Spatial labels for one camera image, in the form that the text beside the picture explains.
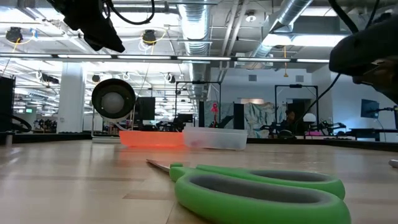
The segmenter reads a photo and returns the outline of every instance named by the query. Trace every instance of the pillar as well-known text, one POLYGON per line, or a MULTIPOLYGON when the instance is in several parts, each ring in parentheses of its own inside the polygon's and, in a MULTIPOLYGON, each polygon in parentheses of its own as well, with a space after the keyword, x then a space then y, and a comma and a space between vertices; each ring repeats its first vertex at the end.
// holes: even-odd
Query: pillar
POLYGON ((83 131, 86 74, 82 63, 62 64, 57 133, 83 131))

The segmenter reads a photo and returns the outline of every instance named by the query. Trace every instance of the orange bin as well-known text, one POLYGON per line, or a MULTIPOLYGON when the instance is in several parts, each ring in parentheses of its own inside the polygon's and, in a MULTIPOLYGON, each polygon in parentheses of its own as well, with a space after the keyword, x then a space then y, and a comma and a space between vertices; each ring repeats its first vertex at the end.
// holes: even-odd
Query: orange bin
POLYGON ((182 147, 182 133, 161 131, 120 131, 121 144, 128 147, 182 147))

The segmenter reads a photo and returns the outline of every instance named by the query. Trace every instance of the mural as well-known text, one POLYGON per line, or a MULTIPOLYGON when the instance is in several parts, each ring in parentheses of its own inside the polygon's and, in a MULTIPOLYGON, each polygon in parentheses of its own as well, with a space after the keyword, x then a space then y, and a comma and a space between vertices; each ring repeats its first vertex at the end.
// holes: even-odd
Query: mural
MULTIPOLYGON (((278 122, 286 118, 286 105, 277 107, 278 122)), ((248 138, 268 138, 268 130, 260 130, 263 125, 271 125, 275 121, 275 105, 273 103, 244 105, 245 129, 248 131, 248 138)))
MULTIPOLYGON (((211 122, 214 121, 214 113, 211 112, 213 103, 216 101, 205 102, 205 127, 208 127, 211 122)), ((268 130, 260 130, 263 125, 271 125, 275 120, 275 106, 273 103, 253 104, 246 103, 244 105, 244 120, 245 129, 248 131, 248 138, 268 138, 268 130)), ((286 105, 281 104, 277 108, 278 122, 281 122, 286 118, 286 105)), ((233 103, 222 103, 221 104, 221 119, 225 116, 234 115, 233 103)), ((230 121, 226 127, 227 129, 233 129, 233 120, 230 121)))

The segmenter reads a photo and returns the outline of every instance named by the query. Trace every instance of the wooden surface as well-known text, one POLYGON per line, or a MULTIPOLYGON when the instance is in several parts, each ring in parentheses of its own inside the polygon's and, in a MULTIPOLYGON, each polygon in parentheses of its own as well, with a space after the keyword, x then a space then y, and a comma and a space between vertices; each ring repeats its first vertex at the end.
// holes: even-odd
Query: wooden surface
POLYGON ((5 224, 206 223, 175 201, 174 183, 145 159, 335 174, 353 223, 398 220, 393 152, 331 146, 254 145, 245 151, 126 149, 91 141, 0 147, 0 219, 5 224))

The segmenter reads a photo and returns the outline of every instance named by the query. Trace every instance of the pink object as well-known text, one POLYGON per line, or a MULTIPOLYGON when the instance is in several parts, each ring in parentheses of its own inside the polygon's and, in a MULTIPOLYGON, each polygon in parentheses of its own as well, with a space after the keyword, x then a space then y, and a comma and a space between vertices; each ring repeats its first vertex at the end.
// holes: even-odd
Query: pink object
POLYGON ((322 133, 319 131, 309 131, 307 133, 305 133, 306 136, 321 136, 322 133))
POLYGON ((214 113, 218 112, 217 103, 213 103, 213 107, 211 109, 211 112, 214 112, 214 113))
POLYGON ((121 144, 129 147, 182 147, 182 133, 160 131, 120 131, 121 144))

